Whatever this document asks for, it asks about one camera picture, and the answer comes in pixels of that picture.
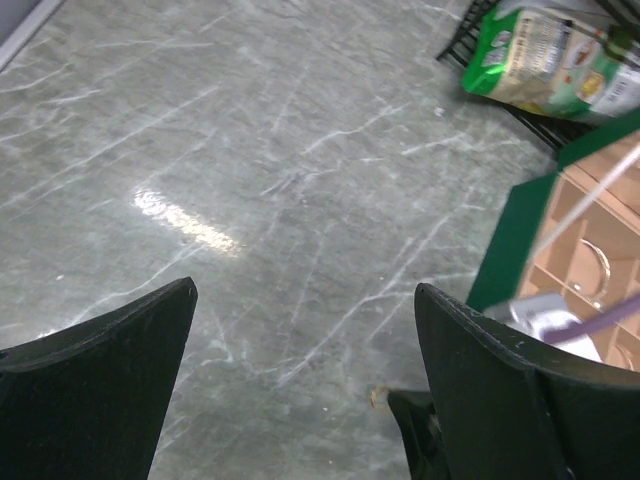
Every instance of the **green snack bag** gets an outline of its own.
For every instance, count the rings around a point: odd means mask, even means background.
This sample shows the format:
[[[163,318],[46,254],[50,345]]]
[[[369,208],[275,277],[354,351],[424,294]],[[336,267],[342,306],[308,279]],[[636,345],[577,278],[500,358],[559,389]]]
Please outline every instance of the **green snack bag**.
[[[589,0],[505,0],[483,19],[467,92],[603,123],[640,106],[640,44]]]

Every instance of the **black plastic part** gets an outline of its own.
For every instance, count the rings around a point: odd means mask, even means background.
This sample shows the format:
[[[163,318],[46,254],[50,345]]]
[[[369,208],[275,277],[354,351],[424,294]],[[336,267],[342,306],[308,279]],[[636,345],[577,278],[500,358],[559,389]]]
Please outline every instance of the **black plastic part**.
[[[431,394],[391,390],[387,401],[400,427],[411,480],[451,480]]]
[[[451,57],[463,67],[469,66],[478,45],[482,18],[498,3],[499,0],[474,0],[458,25],[451,41],[436,58],[442,60]],[[510,105],[500,105],[554,150],[558,150],[594,130],[594,127],[590,125],[543,117]]]
[[[0,479],[146,479],[196,299],[177,280],[2,351]]]
[[[455,480],[640,478],[640,374],[571,355],[431,285],[420,349]]]

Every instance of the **black wire rack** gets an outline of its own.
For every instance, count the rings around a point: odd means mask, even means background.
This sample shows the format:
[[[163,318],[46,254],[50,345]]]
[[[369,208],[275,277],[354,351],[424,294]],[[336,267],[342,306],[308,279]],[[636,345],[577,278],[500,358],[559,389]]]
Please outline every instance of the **black wire rack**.
[[[634,10],[635,4],[635,18],[640,18],[638,17],[636,0],[616,1],[623,5],[626,10],[632,11]],[[598,2],[614,19],[618,20],[621,15],[620,12],[622,11],[620,5],[614,5],[611,1],[605,0],[598,0]],[[462,18],[462,21],[458,24],[458,28],[453,34],[451,41],[444,50],[440,52],[437,59],[442,60],[450,57],[465,68],[469,66],[478,45],[482,18],[498,3],[499,0],[474,0]],[[634,36],[638,35],[638,26],[635,25],[633,20],[631,20],[631,22],[625,20],[625,23],[620,20],[618,21],[628,29],[635,29],[633,30],[633,34]],[[594,127],[590,125],[543,117],[525,112],[510,105],[501,104],[501,106],[554,150],[558,150],[594,130]]]

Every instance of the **packaged food bag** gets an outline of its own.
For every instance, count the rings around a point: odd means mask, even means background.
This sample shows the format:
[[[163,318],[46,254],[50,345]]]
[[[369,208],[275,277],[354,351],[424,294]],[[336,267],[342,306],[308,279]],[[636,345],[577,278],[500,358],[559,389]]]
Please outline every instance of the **packaged food bag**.
[[[592,0],[505,0],[483,20],[464,89],[600,124],[640,106],[640,44]]]

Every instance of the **floor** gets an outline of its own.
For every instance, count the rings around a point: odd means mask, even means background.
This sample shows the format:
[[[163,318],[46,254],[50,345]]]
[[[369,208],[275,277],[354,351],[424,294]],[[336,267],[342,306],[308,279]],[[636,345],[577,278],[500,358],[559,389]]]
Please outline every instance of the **floor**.
[[[407,479],[376,385],[549,152],[433,57],[464,0],[68,0],[0,75],[0,348],[192,276],[151,480]]]

